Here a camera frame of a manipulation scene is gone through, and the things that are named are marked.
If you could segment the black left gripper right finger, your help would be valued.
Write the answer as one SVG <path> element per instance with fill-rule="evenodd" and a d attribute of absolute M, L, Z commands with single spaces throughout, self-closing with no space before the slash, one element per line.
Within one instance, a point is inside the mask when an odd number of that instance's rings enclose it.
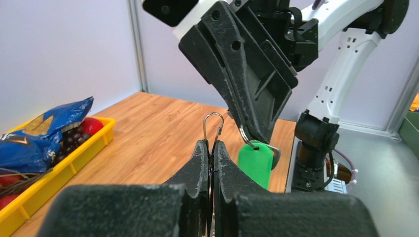
<path fill-rule="evenodd" d="M 218 141 L 214 151 L 218 237 L 377 237 L 366 206 L 334 192 L 272 193 L 254 182 Z"/>

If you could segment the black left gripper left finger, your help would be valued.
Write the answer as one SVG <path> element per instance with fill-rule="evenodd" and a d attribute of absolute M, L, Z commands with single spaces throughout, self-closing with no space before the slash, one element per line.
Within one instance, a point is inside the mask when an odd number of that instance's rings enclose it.
<path fill-rule="evenodd" d="M 73 185 L 54 200 L 40 237 L 201 237 L 210 233 L 209 150 L 162 184 Z"/>

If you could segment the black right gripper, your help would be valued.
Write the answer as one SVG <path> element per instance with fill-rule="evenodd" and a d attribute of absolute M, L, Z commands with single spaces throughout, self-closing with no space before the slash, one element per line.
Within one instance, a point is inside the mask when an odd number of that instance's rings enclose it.
<path fill-rule="evenodd" d="M 319 20 L 288 0 L 217 1 L 179 49 L 250 139 L 268 143 L 294 76 L 319 56 Z"/>

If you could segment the green tagged key bunch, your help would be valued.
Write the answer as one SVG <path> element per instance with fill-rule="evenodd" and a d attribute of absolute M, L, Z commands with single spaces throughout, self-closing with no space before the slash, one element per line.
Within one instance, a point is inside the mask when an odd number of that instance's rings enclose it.
<path fill-rule="evenodd" d="M 242 125 L 239 133 L 245 145 L 239 151 L 238 167 L 258 185 L 268 189 L 271 171 L 278 164 L 281 151 L 270 144 L 249 139 Z"/>

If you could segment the large metal keyring with keys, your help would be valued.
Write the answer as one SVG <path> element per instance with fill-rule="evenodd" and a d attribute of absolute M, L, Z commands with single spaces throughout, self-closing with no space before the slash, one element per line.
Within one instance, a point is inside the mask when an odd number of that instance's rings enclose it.
<path fill-rule="evenodd" d="M 225 119 L 221 113 L 211 112 L 203 119 L 203 140 L 205 141 L 209 153 L 219 136 L 222 134 Z"/>

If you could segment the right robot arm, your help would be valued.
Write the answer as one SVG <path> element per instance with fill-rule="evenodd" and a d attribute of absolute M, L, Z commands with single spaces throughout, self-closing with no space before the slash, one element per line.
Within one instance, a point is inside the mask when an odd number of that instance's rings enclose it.
<path fill-rule="evenodd" d="M 268 143 L 297 73 L 337 34 L 337 55 L 301 112 L 286 192 L 326 186 L 346 100 L 363 64 L 407 15 L 407 0 L 188 0 L 174 28 L 179 48 L 221 94 L 240 131 Z"/>

